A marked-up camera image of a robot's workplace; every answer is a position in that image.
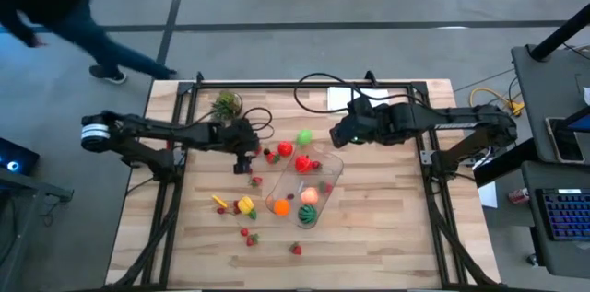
rgb keyboard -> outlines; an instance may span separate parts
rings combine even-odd
[[[549,237],[590,240],[590,190],[537,190]]]

gray floor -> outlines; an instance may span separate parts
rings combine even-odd
[[[172,0],[93,0],[104,25],[164,25]],[[178,24],[314,21],[560,20],[587,0],[182,0]],[[154,58],[159,32],[113,33]],[[197,71],[209,79],[298,78],[323,71],[358,77],[371,69],[380,78],[451,78],[457,102],[484,86],[505,93],[514,78],[510,48],[539,42],[554,28],[388,29],[320,31],[175,32],[166,57],[182,78]],[[90,57],[42,34],[49,46],[28,49],[0,34],[0,135],[41,153],[39,178],[76,190],[67,208],[55,211],[50,228],[38,222],[20,280],[21,291],[98,287],[109,262],[129,170],[111,154],[79,145],[80,117],[103,109],[143,113],[149,78],[131,73],[122,88],[90,78]],[[590,41],[585,30],[572,44]],[[490,100],[478,95],[476,103]],[[530,136],[518,120],[521,140]],[[559,291],[590,290],[590,281],[531,269],[525,227],[506,227],[487,211],[502,281],[509,286]],[[526,212],[514,215],[526,215]]]

wooden table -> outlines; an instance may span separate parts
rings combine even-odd
[[[425,81],[433,107],[455,106],[449,80]],[[155,82],[146,117],[169,121],[176,88],[176,81]],[[293,100],[292,89],[234,91],[243,97],[245,109],[261,106],[272,111],[276,132],[263,144],[276,147],[277,141],[294,139],[299,130],[311,129],[314,145],[339,156],[344,161],[344,170],[315,228],[302,229],[265,207],[264,200],[275,186],[279,170],[255,166],[254,175],[264,181],[262,187],[253,189],[246,176],[231,173],[234,156],[191,150],[169,288],[440,287],[414,140],[398,146],[349,145],[335,150],[329,145],[327,130],[342,115],[304,111]],[[218,90],[199,90],[196,118],[210,110],[217,94]],[[325,89],[302,89],[300,98],[308,107],[326,107]],[[253,117],[251,122],[267,118],[262,112],[249,117]],[[439,132],[442,148],[452,146],[462,137],[462,132]],[[144,142],[156,148],[164,146],[160,141]],[[136,169],[129,187],[149,176],[147,169]],[[121,277],[145,247],[157,189],[158,184],[151,182],[127,196],[107,283]],[[456,179],[449,183],[449,189],[460,239],[484,272],[499,281],[475,183]],[[220,216],[211,200],[213,193],[229,203],[244,195],[251,196],[258,219]],[[239,224],[258,233],[260,243],[246,247]],[[289,253],[293,241],[301,244],[302,256]],[[452,269],[450,247],[445,246]],[[159,272],[159,264],[155,264],[155,270]]]

potted plant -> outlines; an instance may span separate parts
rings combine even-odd
[[[218,98],[211,104],[213,119],[216,121],[230,121],[242,112],[242,98],[228,90],[219,92]]]

person's leg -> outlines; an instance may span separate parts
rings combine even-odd
[[[66,18],[46,27],[92,55],[102,68],[102,77],[120,75],[117,65],[122,65],[156,79],[170,78],[171,70],[165,66],[112,41],[92,19],[89,0],[81,1]]]

